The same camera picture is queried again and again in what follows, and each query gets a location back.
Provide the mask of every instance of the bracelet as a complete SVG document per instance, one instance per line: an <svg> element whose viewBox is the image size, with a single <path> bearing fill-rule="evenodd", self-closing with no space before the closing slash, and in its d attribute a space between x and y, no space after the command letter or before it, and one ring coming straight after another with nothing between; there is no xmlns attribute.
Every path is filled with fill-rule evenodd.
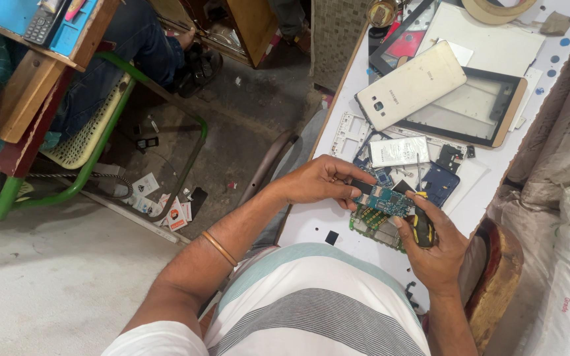
<svg viewBox="0 0 570 356"><path fill-rule="evenodd" d="M228 262L230 262L231 265L233 265L233 267L237 267L237 262L234 260L233 256L231 254L228 253L228 251L226 251L225 248L223 248L219 242L217 242L217 240L215 240L214 237L212 237L211 234L208 233L208 231L202 231L202 236L205 237L208 241L210 241L210 243L219 250L219 252L226 257L226 260L228 260Z"/></svg>

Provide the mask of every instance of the desk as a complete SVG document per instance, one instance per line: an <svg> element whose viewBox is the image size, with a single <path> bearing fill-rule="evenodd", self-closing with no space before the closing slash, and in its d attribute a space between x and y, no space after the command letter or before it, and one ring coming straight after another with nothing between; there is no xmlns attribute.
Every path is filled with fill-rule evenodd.
<svg viewBox="0 0 570 356"><path fill-rule="evenodd" d="M94 55L120 0L98 0L68 56L30 44L0 27L0 34L30 51L16 68L0 97L0 171L24 177L34 161L74 70L84 71Z"/></svg>
<svg viewBox="0 0 570 356"><path fill-rule="evenodd" d="M540 10L541 5L546 6L547 11ZM559 0L539 0L519 20L523 23L543 22L553 11L552 9L570 16L570 4L569 6L562 6ZM368 68L367 31L368 28L362 30L358 45L353 52L329 110L325 126L313 152L313 158L325 153L329 154L339 120L345 111L362 115L353 95L368 86L366 74ZM466 160L476 160L489 167L487 173L474 184L459 204L449 213L459 231L468 238L474 235L483 220L486 209L502 184L532 122L547 95L554 88L557 76L549 77L547 72L550 69L556 69L559 72L570 55L570 43L567 45L560 44L560 40L563 38L570 39L570 29L564 37L547 37L536 56L533 67L544 71L537 87L543 88L543 90L538 90L537 94L532 95L523 111L522 116L527 118L527 121L520 129L508 133L501 147L492 150L477 147L476 158L466 158ZM560 60L557 63L552 63L552 56L558 56ZM459 176L463 182L462 171L463 164L459 170ZM413 301L419 304L419 313L428 311L430 307L428 291L410 270L408 257L372 239L365 238L355 231L350 231L349 213L342 210L333 200L294 205L286 218L279 245L284 247L302 242L324 243L328 232L335 231L339 234L335 247L382 268L403 286L411 281L416 281L417 285L410 290L414 294Z"/></svg>

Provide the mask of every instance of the leg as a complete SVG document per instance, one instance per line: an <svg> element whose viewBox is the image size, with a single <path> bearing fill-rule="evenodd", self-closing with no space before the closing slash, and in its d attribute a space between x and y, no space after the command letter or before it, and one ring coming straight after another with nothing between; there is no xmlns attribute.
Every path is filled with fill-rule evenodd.
<svg viewBox="0 0 570 356"><path fill-rule="evenodd" d="M300 0L269 0L270 7L279 20L279 28L284 37L294 38L303 28L305 12Z"/></svg>
<svg viewBox="0 0 570 356"><path fill-rule="evenodd" d="M303 132L300 134L298 141L294 143L276 167L276 171L272 176L272 181L290 173L307 162L309 155L312 153L313 145L316 143L316 139L321 132L324 119L327 117L327 112L329 112L328 109L322 109L312 117L303 129ZM279 230L281 229L282 222L285 219L287 209L288 206L281 209L281 211L267 224L265 229L261 231L257 240L254 241L252 250L274 246Z"/></svg>
<svg viewBox="0 0 570 356"><path fill-rule="evenodd" d="M184 65L178 40L164 34L157 14L145 0L120 4L103 40L115 43L115 53L119 57L139 62L144 74L162 86L170 84L175 69ZM62 133L61 141L76 134L102 105L122 75L123 71L113 64L93 58L87 70L76 73L50 131Z"/></svg>

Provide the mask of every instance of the yellow screwdriver handle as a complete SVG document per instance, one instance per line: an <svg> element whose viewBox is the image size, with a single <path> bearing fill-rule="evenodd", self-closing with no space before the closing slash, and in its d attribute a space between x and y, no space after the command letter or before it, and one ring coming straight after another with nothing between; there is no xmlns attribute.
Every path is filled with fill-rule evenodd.
<svg viewBox="0 0 570 356"><path fill-rule="evenodd" d="M426 192L420 191L418 195L427 198ZM434 225L422 208L415 206L415 220L412 223L412 232L415 235L415 242L421 248L431 248L434 246Z"/></svg>

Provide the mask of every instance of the striped shirt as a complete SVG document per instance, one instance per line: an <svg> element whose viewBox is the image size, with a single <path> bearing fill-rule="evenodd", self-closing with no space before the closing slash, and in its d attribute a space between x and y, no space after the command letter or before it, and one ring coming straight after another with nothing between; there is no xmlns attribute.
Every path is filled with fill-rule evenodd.
<svg viewBox="0 0 570 356"><path fill-rule="evenodd" d="M202 341L158 321L127 331L106 356L430 355L397 282L336 247L268 248L239 264Z"/></svg>

